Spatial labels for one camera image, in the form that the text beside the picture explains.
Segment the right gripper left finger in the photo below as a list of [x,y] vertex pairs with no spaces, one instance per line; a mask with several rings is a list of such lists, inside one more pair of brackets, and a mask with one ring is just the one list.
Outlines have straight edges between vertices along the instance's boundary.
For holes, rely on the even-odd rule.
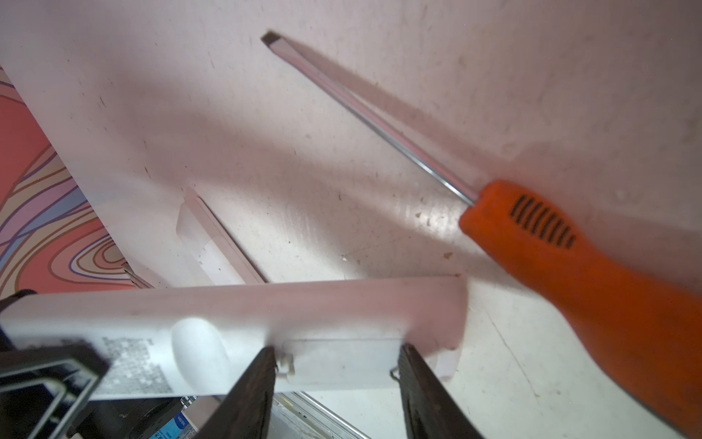
[[275,350],[265,347],[195,438],[266,438],[272,415],[275,380]]

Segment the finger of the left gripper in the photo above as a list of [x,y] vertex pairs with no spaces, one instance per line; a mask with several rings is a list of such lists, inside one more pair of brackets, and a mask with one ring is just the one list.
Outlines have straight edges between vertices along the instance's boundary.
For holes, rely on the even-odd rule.
[[1,436],[62,438],[110,369],[86,345],[1,354]]

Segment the orange handled screwdriver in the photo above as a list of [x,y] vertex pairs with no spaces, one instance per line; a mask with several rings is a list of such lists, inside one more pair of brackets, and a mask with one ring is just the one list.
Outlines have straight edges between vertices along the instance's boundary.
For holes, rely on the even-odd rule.
[[497,179],[475,191],[268,32],[263,43],[467,206],[459,225],[508,274],[556,307],[620,388],[689,438],[701,435],[701,298],[599,250],[555,203]]

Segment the white remote control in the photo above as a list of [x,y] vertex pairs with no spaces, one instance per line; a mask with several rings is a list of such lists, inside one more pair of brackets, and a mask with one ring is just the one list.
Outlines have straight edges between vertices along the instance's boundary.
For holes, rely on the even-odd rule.
[[33,294],[1,314],[16,349],[85,343],[110,363],[98,400],[223,395],[274,350],[277,391],[387,388],[413,345],[453,377],[467,314],[453,276]]

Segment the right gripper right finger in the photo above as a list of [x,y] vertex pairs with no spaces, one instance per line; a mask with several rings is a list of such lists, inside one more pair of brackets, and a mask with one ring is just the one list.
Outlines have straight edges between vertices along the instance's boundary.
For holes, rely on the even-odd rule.
[[409,343],[400,348],[397,382],[408,438],[484,438]]

